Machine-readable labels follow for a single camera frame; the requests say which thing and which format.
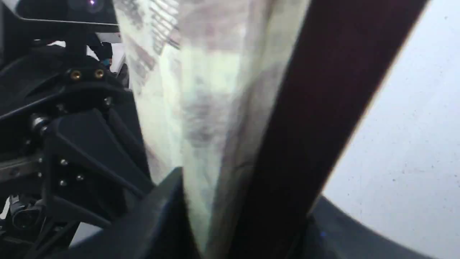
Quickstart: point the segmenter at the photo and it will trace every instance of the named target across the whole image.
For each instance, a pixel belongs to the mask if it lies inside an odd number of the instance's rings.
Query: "dark brown strap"
[[[426,0],[312,0],[230,258],[282,259]]]

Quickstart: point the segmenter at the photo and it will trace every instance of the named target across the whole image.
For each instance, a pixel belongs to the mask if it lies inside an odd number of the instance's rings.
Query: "brass screw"
[[[81,78],[81,72],[78,71],[78,70],[72,71],[72,73],[70,73],[70,78],[71,78],[72,80],[75,80],[75,81],[80,80],[80,78]]]
[[[102,69],[96,70],[96,72],[94,72],[94,76],[97,79],[101,79],[104,76],[104,70],[102,70]]]

